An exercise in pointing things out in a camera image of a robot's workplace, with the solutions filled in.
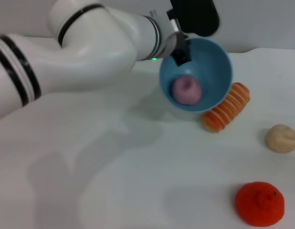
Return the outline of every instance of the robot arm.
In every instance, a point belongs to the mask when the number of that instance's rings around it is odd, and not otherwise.
[[[172,11],[145,17],[107,9],[98,0],[58,0],[48,26],[59,51],[19,35],[0,36],[0,118],[47,93],[104,87],[136,61],[170,54],[177,63],[190,61],[183,35],[171,24],[176,21]]]

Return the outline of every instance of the pink toy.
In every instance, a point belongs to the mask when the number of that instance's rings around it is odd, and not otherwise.
[[[193,76],[183,75],[173,83],[172,94],[179,104],[195,105],[201,99],[202,89]]]

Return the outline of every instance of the beige ball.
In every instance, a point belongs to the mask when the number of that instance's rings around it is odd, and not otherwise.
[[[295,149],[295,130],[286,125],[275,125],[267,132],[265,143],[277,153],[289,153]]]

